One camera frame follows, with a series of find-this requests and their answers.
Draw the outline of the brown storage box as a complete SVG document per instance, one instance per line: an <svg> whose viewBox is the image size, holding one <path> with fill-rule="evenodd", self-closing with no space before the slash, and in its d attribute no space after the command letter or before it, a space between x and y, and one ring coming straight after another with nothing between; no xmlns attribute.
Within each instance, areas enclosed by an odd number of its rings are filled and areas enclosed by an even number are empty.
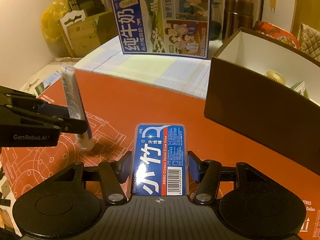
<svg viewBox="0 0 320 240"><path fill-rule="evenodd" d="M300 81L309 99L291 89ZM204 116L319 173L319 63L291 46L237 30L211 59Z"/></svg>

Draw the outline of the blue handheld mini fan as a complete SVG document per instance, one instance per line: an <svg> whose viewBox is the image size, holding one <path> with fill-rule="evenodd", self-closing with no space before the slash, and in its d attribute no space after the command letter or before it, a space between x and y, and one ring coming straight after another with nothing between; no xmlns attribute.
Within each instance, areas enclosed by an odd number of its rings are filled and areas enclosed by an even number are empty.
<svg viewBox="0 0 320 240"><path fill-rule="evenodd" d="M266 77L270 80L273 80L277 83L280 83L282 85L286 85L286 79L283 77L279 72L275 70L267 70L266 71Z"/></svg>

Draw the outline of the blue milk carton box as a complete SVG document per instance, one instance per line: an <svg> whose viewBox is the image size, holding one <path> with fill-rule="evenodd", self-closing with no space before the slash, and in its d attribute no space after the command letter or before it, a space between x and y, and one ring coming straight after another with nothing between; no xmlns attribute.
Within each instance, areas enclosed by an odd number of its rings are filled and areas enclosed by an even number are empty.
<svg viewBox="0 0 320 240"><path fill-rule="evenodd" d="M124 54L208 57L212 0L111 0Z"/></svg>

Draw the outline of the red Motul cardboard sheet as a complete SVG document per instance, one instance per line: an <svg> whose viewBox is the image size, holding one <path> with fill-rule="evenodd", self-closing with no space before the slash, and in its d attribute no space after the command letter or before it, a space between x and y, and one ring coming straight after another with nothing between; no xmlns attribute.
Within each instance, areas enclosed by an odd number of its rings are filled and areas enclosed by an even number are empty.
<svg viewBox="0 0 320 240"><path fill-rule="evenodd" d="M319 211L319 176L283 155L204 117L205 101L142 83L76 72L95 146L84 152L73 134L63 133L55 147L10 148L1 163L12 194L18 198L74 162L86 166L119 159L134 147L138 124L182 124L187 149L224 166L246 162L280 183L306 205L299 235L313 239Z"/></svg>

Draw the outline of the quilted beige chair cover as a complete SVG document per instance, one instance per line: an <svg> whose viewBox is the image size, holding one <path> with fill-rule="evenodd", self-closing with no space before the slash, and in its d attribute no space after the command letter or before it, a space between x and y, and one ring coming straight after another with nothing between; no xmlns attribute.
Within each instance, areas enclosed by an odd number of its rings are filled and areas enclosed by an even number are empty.
<svg viewBox="0 0 320 240"><path fill-rule="evenodd" d="M302 23L299 26L298 41L300 51L319 62L320 59L320 32Z"/></svg>

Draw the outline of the dark glass jar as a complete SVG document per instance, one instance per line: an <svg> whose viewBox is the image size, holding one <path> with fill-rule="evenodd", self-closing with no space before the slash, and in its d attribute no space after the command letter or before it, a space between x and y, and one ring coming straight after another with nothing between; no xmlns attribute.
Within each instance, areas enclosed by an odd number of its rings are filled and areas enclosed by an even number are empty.
<svg viewBox="0 0 320 240"><path fill-rule="evenodd" d="M210 15L209 39L213 41L219 39L222 30L222 11L220 2L212 0Z"/></svg>

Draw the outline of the yellow plastic bag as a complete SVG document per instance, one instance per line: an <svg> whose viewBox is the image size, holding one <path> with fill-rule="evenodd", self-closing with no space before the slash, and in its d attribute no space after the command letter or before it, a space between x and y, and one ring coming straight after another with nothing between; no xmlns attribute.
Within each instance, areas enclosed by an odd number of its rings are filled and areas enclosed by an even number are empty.
<svg viewBox="0 0 320 240"><path fill-rule="evenodd" d="M55 0L44 10L41 17L41 31L47 43L55 43L61 37L60 19L70 12L68 0Z"/></svg>

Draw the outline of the white cream tube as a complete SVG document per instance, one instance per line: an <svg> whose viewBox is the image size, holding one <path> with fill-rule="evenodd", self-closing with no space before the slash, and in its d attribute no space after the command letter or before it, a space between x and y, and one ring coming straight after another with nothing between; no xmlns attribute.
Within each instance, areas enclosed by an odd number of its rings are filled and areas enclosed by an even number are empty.
<svg viewBox="0 0 320 240"><path fill-rule="evenodd" d="M63 63L61 65L61 77L69 116L73 119L84 120L87 124L84 132L77 132L75 134L76 140L81 150L89 151L94 147L94 142L76 80L75 68Z"/></svg>

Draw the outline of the red instant rice bowl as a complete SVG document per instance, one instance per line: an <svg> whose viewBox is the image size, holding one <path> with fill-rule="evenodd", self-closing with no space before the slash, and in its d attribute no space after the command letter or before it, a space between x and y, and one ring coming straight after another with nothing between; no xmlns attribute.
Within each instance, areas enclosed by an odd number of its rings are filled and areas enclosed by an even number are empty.
<svg viewBox="0 0 320 240"><path fill-rule="evenodd" d="M278 26L268 22L257 21L252 29L300 50L300 44L297 38L290 32L285 31Z"/></svg>

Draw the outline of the green white spray box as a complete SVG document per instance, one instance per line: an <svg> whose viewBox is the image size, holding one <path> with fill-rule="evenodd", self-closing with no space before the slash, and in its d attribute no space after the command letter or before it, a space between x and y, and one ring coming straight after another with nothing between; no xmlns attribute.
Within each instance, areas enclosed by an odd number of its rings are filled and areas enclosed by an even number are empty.
<svg viewBox="0 0 320 240"><path fill-rule="evenodd" d="M306 89L304 81L300 81L298 83L295 83L291 87L291 89L294 90L295 92L299 93L300 95L304 96L304 98L309 99L309 94L308 94L308 91Z"/></svg>

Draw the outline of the checkered table cloth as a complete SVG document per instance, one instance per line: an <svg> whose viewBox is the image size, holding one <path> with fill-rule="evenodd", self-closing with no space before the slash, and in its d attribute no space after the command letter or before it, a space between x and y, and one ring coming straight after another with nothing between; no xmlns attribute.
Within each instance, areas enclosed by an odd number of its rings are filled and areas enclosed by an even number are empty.
<svg viewBox="0 0 320 240"><path fill-rule="evenodd" d="M205 99L210 60L161 55L125 55L115 37L75 64L79 70L133 80Z"/></svg>

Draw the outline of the brown metal canister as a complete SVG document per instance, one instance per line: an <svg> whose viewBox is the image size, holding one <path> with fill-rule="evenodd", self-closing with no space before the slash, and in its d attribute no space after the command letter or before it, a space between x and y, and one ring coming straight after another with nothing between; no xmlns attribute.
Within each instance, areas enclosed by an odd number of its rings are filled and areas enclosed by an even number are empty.
<svg viewBox="0 0 320 240"><path fill-rule="evenodd" d="M252 2L244 0L225 0L222 25L222 41L229 38L239 28L253 27Z"/></svg>

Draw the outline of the green landscape box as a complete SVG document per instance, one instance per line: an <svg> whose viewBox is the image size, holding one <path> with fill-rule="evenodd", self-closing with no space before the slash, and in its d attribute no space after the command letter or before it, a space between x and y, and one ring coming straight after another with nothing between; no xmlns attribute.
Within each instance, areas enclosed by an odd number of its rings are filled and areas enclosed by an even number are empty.
<svg viewBox="0 0 320 240"><path fill-rule="evenodd" d="M59 72L53 72L46 79L41 81L38 85L35 86L36 95L40 96L46 89L48 89L52 84L54 84L59 78L61 74Z"/></svg>

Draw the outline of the blue dental floss box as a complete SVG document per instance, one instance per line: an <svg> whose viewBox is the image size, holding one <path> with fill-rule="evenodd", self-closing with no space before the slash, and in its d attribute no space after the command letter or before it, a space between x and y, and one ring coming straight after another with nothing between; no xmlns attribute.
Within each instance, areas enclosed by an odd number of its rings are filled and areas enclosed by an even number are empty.
<svg viewBox="0 0 320 240"><path fill-rule="evenodd" d="M188 167L185 126L151 123L137 125L132 161L132 195L187 195Z"/></svg>

